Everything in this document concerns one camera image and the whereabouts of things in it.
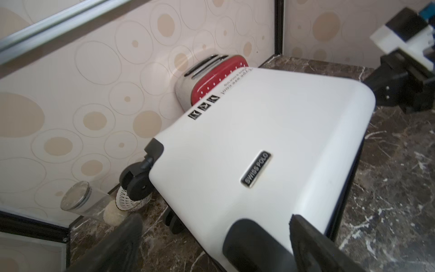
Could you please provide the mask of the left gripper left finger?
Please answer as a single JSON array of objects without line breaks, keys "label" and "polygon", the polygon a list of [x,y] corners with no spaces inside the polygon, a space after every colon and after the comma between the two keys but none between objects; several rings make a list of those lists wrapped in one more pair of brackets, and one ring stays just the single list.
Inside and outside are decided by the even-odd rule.
[{"label": "left gripper left finger", "polygon": [[143,223],[127,217],[112,233],[72,264],[68,272],[132,272],[137,264]]}]

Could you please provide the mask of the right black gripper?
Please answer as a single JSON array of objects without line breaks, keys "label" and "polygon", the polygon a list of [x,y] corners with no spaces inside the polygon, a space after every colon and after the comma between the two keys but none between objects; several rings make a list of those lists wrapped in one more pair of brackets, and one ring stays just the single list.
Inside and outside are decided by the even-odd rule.
[{"label": "right black gripper", "polygon": [[401,49],[381,57],[366,79],[381,107],[399,106],[404,113],[430,111],[435,103],[435,74]]}]

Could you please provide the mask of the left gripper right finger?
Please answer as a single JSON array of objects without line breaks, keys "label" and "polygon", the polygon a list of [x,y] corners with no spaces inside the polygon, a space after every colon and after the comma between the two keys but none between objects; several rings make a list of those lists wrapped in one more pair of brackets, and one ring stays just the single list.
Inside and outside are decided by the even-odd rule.
[{"label": "left gripper right finger", "polygon": [[290,239],[299,272],[364,271],[301,215],[291,218]]}]

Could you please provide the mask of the white hard-shell suitcase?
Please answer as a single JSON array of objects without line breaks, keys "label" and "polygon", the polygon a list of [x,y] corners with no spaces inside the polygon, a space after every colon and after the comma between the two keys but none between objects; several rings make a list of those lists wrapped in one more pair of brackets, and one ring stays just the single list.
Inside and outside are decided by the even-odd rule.
[{"label": "white hard-shell suitcase", "polygon": [[376,99],[347,78],[239,68],[145,147],[120,184],[157,191],[224,272],[295,270],[290,221],[335,239]]}]

